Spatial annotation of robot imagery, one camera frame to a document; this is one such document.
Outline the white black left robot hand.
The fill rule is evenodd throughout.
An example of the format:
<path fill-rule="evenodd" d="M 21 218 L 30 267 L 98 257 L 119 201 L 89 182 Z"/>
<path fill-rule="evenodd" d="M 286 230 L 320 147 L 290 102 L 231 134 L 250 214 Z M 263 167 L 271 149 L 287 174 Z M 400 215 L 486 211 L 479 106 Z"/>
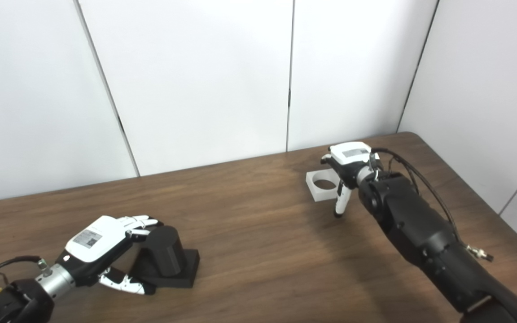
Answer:
<path fill-rule="evenodd" d="M 113 267 L 135 243 L 143 243 L 152 227 L 164 224 L 149 215 L 113 218 L 102 215 L 74 235 L 55 264 L 66 273 L 66 281 L 76 287 L 102 284 L 122 292 L 152 296 L 156 287 Z"/>

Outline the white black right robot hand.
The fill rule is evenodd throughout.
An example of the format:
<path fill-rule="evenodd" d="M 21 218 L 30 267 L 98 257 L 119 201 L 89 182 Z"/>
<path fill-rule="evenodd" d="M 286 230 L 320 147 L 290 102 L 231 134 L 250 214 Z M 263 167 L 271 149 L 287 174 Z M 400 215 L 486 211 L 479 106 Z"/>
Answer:
<path fill-rule="evenodd" d="M 334 207 L 336 218 L 343 216 L 353 190 L 359 188 L 363 179 L 381 170 L 381 166 L 371 166 L 371 157 L 376 156 L 371 150 L 363 142 L 346 142 L 330 146 L 329 152 L 321 157 L 320 163 L 329 165 L 339 177 Z"/>

